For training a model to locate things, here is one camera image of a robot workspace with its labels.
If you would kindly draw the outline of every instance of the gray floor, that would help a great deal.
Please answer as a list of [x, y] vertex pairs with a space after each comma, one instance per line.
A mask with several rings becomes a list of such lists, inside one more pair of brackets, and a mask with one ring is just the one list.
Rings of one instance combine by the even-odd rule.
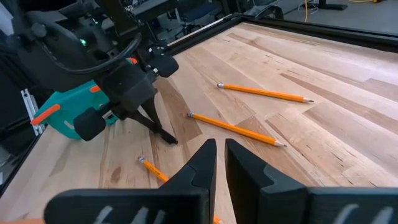
[[[320, 9], [314, 14], [309, 14], [307, 22], [398, 34], [397, 0], [376, 4], [353, 3], [348, 0], [326, 0], [326, 3], [346, 4], [348, 8], [343, 11]], [[285, 15], [285, 19], [293, 21], [304, 21], [304, 18], [305, 13], [297, 10]]]

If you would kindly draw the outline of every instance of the black cable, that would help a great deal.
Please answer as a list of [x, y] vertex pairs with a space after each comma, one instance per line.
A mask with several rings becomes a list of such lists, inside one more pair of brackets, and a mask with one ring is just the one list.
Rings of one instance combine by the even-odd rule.
[[120, 54], [118, 54], [111, 60], [108, 60], [107, 62], [104, 62], [100, 65], [96, 65], [91, 68], [84, 68], [84, 69], [77, 69], [77, 70], [70, 69], [70, 68], [63, 66], [60, 62], [58, 62], [54, 58], [51, 51], [47, 48], [47, 46], [43, 42], [39, 42], [39, 44], [41, 45], [41, 47], [43, 48], [43, 50], [47, 54], [47, 56], [49, 56], [54, 61], [54, 63], [58, 67], [60, 67], [62, 70], [66, 71], [68, 73], [74, 74], [74, 75], [87, 75], [90, 73], [104, 72], [104, 71], [108, 70], [109, 67], [114, 65], [116, 62], [126, 59], [133, 53], [133, 51], [135, 51], [138, 48], [138, 45], [140, 44], [141, 39], [142, 39], [142, 35], [141, 35], [141, 33], [138, 33], [134, 36], [134, 39], [130, 42], [130, 44], [122, 52], [120, 52]]

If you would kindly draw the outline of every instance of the cable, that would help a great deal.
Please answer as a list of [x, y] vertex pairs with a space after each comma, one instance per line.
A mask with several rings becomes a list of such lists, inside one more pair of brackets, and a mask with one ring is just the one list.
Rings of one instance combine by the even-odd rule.
[[307, 0], [304, 0], [304, 5], [305, 5], [305, 20], [304, 20], [304, 22], [307, 22], [307, 19], [308, 19], [308, 6], [307, 6]]
[[[304, 9], [304, 10], [300, 10], [301, 7], [304, 6], [304, 4], [305, 4], [305, 2], [302, 1], [302, 2], [300, 3], [300, 5], [297, 7], [297, 11], [298, 11], [298, 12], [305, 12], [305, 9]], [[308, 11], [308, 12], [311, 12], [310, 15], [312, 15], [312, 14], [318, 12], [318, 10], [319, 10], [319, 8], [314, 4], [314, 1], [313, 1], [313, 0], [307, 1], [307, 11]]]
[[47, 48], [47, 46], [40, 42], [39, 44], [41, 45], [41, 47], [43, 48], [43, 50], [45, 51], [45, 53], [51, 58], [53, 59], [54, 63], [60, 67], [62, 70], [65, 70], [68, 73], [74, 74], [74, 75], [87, 75], [90, 73], [98, 73], [98, 72], [104, 72], [106, 70], [109, 69], [109, 66], [119, 62], [121, 60], [124, 60], [125, 58], [129, 57], [133, 51], [135, 51], [139, 45], [139, 43], [141, 42], [141, 33], [138, 33], [134, 36], [134, 39], [130, 42], [130, 44], [122, 51], [120, 52], [120, 54], [118, 54], [117, 56], [115, 56], [114, 58], [112, 58], [111, 60], [108, 60], [107, 62], [104, 62], [100, 65], [96, 65], [94, 67], [91, 68], [84, 68], [84, 69], [70, 69], [67, 68], [65, 66], [63, 66], [60, 62], [57, 61], [57, 59], [54, 59], [53, 54], [51, 53], [51, 51]]

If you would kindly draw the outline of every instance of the yellow cable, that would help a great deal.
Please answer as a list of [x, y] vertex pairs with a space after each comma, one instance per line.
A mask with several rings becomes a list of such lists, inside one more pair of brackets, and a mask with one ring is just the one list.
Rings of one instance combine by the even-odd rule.
[[308, 19], [308, 6], [307, 6], [307, 0], [304, 0], [304, 4], [305, 4], [305, 20], [304, 20], [304, 22], [307, 22], [307, 19]]

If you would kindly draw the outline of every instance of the wooden table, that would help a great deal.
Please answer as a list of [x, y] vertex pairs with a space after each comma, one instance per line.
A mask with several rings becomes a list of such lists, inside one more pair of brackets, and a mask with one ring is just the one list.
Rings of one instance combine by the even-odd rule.
[[[55, 194], [79, 188], [157, 188], [144, 156], [174, 175], [208, 138], [218, 145], [215, 213], [235, 223], [224, 140], [235, 138], [272, 166], [311, 186], [398, 186], [398, 55], [240, 24], [175, 56], [156, 105], [169, 146], [133, 120], [90, 142], [43, 133], [5, 194], [0, 220], [37, 218]], [[303, 104], [216, 87], [218, 82], [303, 95]], [[268, 134], [269, 146], [201, 123], [189, 111]]]

